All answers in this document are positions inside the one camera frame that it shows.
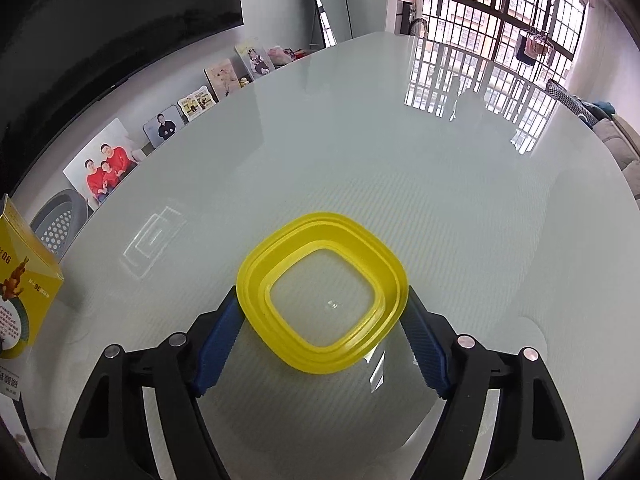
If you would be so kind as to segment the yellow square plastic ring lid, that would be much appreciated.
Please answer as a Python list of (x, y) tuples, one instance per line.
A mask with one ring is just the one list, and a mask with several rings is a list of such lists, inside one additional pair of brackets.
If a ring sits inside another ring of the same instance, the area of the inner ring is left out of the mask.
[(313, 375), (346, 370), (386, 337), (404, 312), (407, 273), (356, 221), (305, 214), (265, 238), (236, 276), (239, 303), (283, 362)]

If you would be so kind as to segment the yellow cardboard box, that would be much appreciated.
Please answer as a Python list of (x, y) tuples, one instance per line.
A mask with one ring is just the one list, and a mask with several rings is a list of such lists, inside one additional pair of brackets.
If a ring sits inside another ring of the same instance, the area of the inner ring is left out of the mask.
[(0, 233), (1, 393), (17, 400), (29, 353), (64, 278), (9, 196), (1, 200)]

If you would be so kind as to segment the grey perforated laundry basket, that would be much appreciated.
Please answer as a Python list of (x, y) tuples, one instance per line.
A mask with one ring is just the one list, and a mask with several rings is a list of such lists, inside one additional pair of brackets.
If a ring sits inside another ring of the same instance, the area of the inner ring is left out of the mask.
[(90, 216), (86, 200), (77, 191), (66, 188), (39, 209), (30, 227), (60, 262)]

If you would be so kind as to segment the large family photo red shirts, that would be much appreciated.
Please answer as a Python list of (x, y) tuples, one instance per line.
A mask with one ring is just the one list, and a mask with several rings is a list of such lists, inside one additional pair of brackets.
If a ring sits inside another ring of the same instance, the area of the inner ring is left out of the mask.
[(97, 133), (63, 169), (64, 177), (97, 210), (142, 160), (145, 143), (134, 143), (115, 118)]

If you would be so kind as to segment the grey sectional sofa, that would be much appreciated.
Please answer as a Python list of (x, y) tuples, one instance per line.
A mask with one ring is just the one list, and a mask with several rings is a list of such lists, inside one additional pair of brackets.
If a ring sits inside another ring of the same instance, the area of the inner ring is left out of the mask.
[(623, 119), (603, 118), (593, 132), (606, 146), (622, 172), (634, 201), (639, 203), (639, 136)]

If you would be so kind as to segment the photo of man in black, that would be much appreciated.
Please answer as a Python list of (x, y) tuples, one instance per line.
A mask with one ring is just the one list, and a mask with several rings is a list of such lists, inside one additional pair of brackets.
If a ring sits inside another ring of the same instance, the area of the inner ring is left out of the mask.
[(165, 108), (143, 125), (143, 132), (153, 148), (158, 148), (166, 140), (183, 128), (186, 123), (175, 105)]

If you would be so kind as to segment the large curved black television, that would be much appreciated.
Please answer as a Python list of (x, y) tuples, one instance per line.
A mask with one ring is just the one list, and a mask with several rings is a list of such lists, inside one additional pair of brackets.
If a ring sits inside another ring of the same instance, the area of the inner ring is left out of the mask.
[(241, 0), (1, 0), (1, 191), (130, 76), (242, 23)]

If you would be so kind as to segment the pink plush on console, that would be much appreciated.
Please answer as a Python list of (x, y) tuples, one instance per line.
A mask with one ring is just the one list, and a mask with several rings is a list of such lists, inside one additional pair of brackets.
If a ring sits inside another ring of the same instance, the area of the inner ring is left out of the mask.
[(270, 48), (268, 50), (268, 56), (275, 68), (280, 68), (296, 61), (296, 54), (293, 50), (280, 46)]

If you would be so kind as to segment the barred window grille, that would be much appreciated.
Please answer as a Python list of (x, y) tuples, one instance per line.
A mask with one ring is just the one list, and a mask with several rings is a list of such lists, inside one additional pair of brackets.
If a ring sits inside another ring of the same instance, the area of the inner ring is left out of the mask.
[(565, 79), (576, 61), (582, 0), (423, 0), (427, 37), (531, 80)]

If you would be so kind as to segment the red item on console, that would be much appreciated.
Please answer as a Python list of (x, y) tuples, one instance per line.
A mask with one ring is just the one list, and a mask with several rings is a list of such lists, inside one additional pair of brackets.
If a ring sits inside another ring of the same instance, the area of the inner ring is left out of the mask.
[(311, 51), (305, 49), (298, 49), (294, 51), (294, 58), (299, 60), (300, 58), (306, 58), (306, 56), (311, 55)]

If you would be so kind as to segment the leaning floor mirror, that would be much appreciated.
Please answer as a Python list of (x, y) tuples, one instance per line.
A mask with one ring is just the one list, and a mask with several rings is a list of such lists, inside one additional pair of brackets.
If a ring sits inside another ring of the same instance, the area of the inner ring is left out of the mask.
[(333, 47), (352, 39), (352, 21), (347, 0), (316, 0), (324, 43)]

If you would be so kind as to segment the small multi-picture photo frame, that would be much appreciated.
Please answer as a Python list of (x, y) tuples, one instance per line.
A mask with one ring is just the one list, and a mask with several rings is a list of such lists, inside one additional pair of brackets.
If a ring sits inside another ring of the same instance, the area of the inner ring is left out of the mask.
[(187, 122), (193, 122), (195, 118), (201, 116), (212, 108), (216, 101), (207, 86), (201, 86), (193, 92), (178, 99), (178, 107)]

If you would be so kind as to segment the baby photo frame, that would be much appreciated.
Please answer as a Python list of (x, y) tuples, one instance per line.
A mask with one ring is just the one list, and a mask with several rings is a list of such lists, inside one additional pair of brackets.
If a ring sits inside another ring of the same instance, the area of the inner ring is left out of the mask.
[(230, 58), (207, 67), (204, 73), (218, 102), (241, 89), (239, 78), (236, 76)]

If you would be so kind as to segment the tall portrait photo frame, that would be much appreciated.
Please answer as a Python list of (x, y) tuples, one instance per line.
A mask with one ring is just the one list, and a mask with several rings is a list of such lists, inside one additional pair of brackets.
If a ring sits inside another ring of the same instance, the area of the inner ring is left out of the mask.
[(274, 71), (273, 62), (257, 40), (241, 42), (234, 47), (234, 50), (239, 55), (251, 80), (262, 78)]

